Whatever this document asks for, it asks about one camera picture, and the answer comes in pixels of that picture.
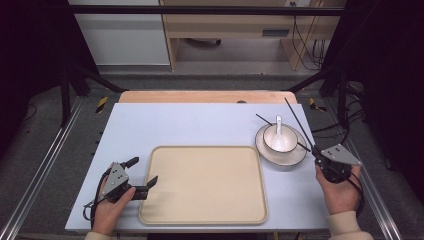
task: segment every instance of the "human hand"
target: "human hand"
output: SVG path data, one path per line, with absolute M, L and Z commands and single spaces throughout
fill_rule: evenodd
M 103 191 L 107 178 L 103 181 L 100 192 Z M 131 201 L 134 196 L 135 188 L 131 187 L 122 195 L 116 202 L 111 203 L 108 200 L 103 200 L 97 205 L 96 213 L 94 215 L 93 232 L 101 233 L 103 235 L 112 236 L 119 216 L 124 210 L 125 206 Z
M 324 192 L 325 204 L 330 215 L 356 210 L 360 194 L 352 184 L 348 181 L 337 184 L 331 183 L 325 179 L 324 174 L 318 166 L 315 166 L 315 171 L 316 179 Z M 352 166 L 352 174 L 359 178 L 360 173 L 361 168 L 359 166 Z M 358 187 L 360 186 L 354 176 L 351 176 L 350 180 Z

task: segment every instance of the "bowl rim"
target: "bowl rim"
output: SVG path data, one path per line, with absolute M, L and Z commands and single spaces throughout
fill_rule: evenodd
M 277 125 L 277 124 L 275 124 L 275 123 L 273 123 L 273 124 L 271 124 L 271 125 L 269 125 L 269 124 L 268 124 L 268 127 L 264 129 L 264 134 L 262 135 L 262 140 L 264 141 L 264 145 L 265 145 L 265 147 L 266 147 L 266 148 L 268 148 L 268 149 L 269 149 L 269 150 L 271 150 L 271 151 L 278 152 L 278 153 L 287 153 L 287 152 L 291 152 L 291 151 L 293 151 L 293 150 L 297 147 L 297 143 L 298 143 L 298 141 L 299 141 L 299 138 L 297 137 L 297 135 L 296 135 L 296 133 L 293 131 L 293 129 L 292 129 L 289 125 L 287 125 L 287 124 L 281 124 L 281 126 L 282 126 L 282 127 L 287 128 L 288 130 L 290 130 L 290 131 L 293 133 L 293 135 L 295 136 L 295 138 L 296 138 L 296 144 L 294 144 L 293 148 L 291 148 L 290 150 L 286 150 L 286 151 L 278 151 L 278 150 L 275 150 L 274 148 L 272 148 L 272 147 L 271 147 L 270 145 L 268 145 L 268 143 L 266 142 L 266 140 L 265 140 L 265 133 L 266 133 L 266 131 L 267 131 L 268 129 L 270 129 L 271 127 L 274 127 L 274 126 L 276 126 L 276 125 Z
M 258 149 L 258 152 L 262 155 L 262 157 L 265 159 L 265 160 L 267 160 L 268 162 L 270 162 L 270 163 L 272 163 L 272 164 L 274 164 L 274 165 L 276 165 L 276 166 L 283 166 L 283 167 L 292 167 L 292 166 L 296 166 L 296 165 L 298 165 L 300 162 L 302 162 L 304 159 L 305 159 L 305 157 L 306 157 L 306 155 L 307 155 L 307 151 L 305 150 L 305 149 L 303 149 L 303 151 L 302 151 L 302 157 L 301 158 L 299 158 L 299 160 L 298 161 L 296 161 L 295 163 L 278 163 L 278 162 L 276 162 L 275 161 L 275 158 L 274 157 L 272 157 L 272 156 L 269 156 L 268 154 L 270 153 L 270 152 L 268 152 L 268 149 L 266 148 L 266 146 L 265 146 L 265 144 L 263 143 L 263 138 L 260 136 L 260 135 L 263 135 L 263 132 L 262 132 L 262 134 L 261 134 L 261 131 L 265 131 L 265 128 L 267 127 L 267 125 L 265 125 L 265 126 L 262 126 L 258 131 L 257 131 L 257 133 L 256 133 L 256 140 L 255 140 L 255 143 L 256 143 L 256 148 Z M 299 136 L 299 140 L 300 140 L 300 142 L 302 142 L 302 143 L 305 143 L 306 144 L 306 140 L 305 140 L 305 138 L 303 137 L 303 135 L 297 130 L 297 129 L 295 129 L 295 128 L 293 128 L 293 127 L 291 127 L 291 126 L 289 126 L 293 131 L 295 131 L 295 133 L 296 133 L 296 135 L 298 135 Z M 275 154 L 278 154 L 279 156 L 277 157 L 277 158 L 287 158 L 288 156 L 291 156 L 293 153 L 294 153 L 294 150 L 293 151 L 291 151 L 291 152 L 287 152 L 287 153 L 280 153 L 280 152 L 274 152 Z

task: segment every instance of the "gray floor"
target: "gray floor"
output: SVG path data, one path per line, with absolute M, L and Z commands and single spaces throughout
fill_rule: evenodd
M 140 66 L 101 69 L 105 78 L 130 89 L 281 90 L 301 82 L 314 72 L 305 69 L 298 72 L 289 70 L 278 40 L 223 40 L 220 46 L 187 41 L 182 43 L 178 61 L 174 72 L 166 68 Z M 141 68 L 145 70 L 143 75 L 136 71 Z M 91 163 L 92 154 L 101 140 L 101 133 L 107 124 L 113 103 L 119 99 L 119 94 L 91 80 L 89 84 L 92 91 L 88 97 L 77 99 L 72 93 L 74 101 L 83 100 L 81 112 L 61 146 L 42 189 L 36 193 L 37 198 L 22 223 L 17 239 L 28 239 L 28 236 L 33 239 L 82 239 L 81 235 L 65 231 L 64 226 L 70 213 L 69 208 L 78 195 Z M 296 93 L 298 101 L 304 106 L 311 129 L 334 123 L 330 112 L 309 108 L 310 97 L 315 99 L 318 106 L 330 107 L 327 106 L 328 103 L 335 102 L 334 97 L 321 99 L 317 93 L 319 86 L 320 82 L 317 82 Z M 101 113 L 95 113 L 103 96 L 108 96 L 109 100 Z M 31 118 L 22 122 L 12 146 L 0 162 L 0 182 L 3 183 L 0 185 L 2 226 L 18 206 L 59 131 L 60 104 L 59 88 L 34 97 L 28 116 L 35 112 L 35 107 L 37 111 Z M 360 105 L 353 104 L 350 113 L 356 110 L 360 110 Z M 338 129 L 317 133 L 315 140 L 323 147 L 332 146 L 338 143 L 341 137 L 328 136 L 338 133 Z M 403 239 L 424 239 L 424 207 L 416 199 L 402 174 L 386 169 L 384 156 L 366 122 L 361 119 L 353 122 L 349 137 L 378 187 Z M 369 204 L 359 217 L 359 224 L 376 239 L 385 239 Z M 281 233 L 280 239 L 293 239 L 295 234 Z M 306 239 L 327 239 L 328 232 L 323 230 L 304 233 L 304 236 Z

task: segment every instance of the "white bowl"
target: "white bowl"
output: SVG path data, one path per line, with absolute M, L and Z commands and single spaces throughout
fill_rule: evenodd
M 264 142 L 266 147 L 271 151 L 276 152 L 290 152 L 297 146 L 297 135 L 289 126 L 281 125 L 281 141 L 282 143 L 278 146 L 273 146 L 274 139 L 277 133 L 277 125 L 270 125 L 264 131 Z

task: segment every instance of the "aluminum rail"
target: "aluminum rail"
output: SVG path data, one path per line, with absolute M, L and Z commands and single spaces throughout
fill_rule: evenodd
M 47 154 L 44 156 L 41 165 L 39 166 L 37 172 L 31 180 L 31 183 L 28 185 L 27 190 L 21 198 L 18 206 L 15 208 L 12 216 L 9 218 L 7 223 L 3 226 L 0 232 L 1 240 L 13 240 L 18 234 L 19 229 L 21 228 L 26 216 L 28 215 L 29 210 L 31 209 L 38 193 L 43 186 L 47 175 L 50 172 L 51 167 L 53 166 L 65 140 L 68 137 L 69 132 L 71 131 L 75 120 L 80 113 L 81 106 L 84 102 L 83 97 L 77 97 L 76 102 L 74 103 L 72 109 L 72 115 L 68 123 L 60 128 L 57 133 L 52 145 L 50 146 Z
M 329 101 L 324 99 L 328 109 L 330 111 L 331 116 L 334 121 L 337 122 L 338 119 L 336 117 L 336 106 L 334 101 Z M 352 140 L 349 136 L 346 138 L 346 148 L 355 155 L 361 162 L 363 162 L 360 158 L 360 155 L 356 151 L 355 146 L 353 145 Z M 386 204 L 384 203 L 380 193 L 378 192 L 377 187 L 375 186 L 373 180 L 371 179 L 370 174 L 368 173 L 365 166 L 361 167 L 361 178 L 362 178 L 362 186 L 365 192 L 365 196 L 368 200 L 368 204 L 374 212 L 374 215 L 377 219 L 378 224 L 380 225 L 381 231 L 384 236 L 388 240 L 401 240 L 402 236 L 394 222 L 389 210 L 387 209 Z

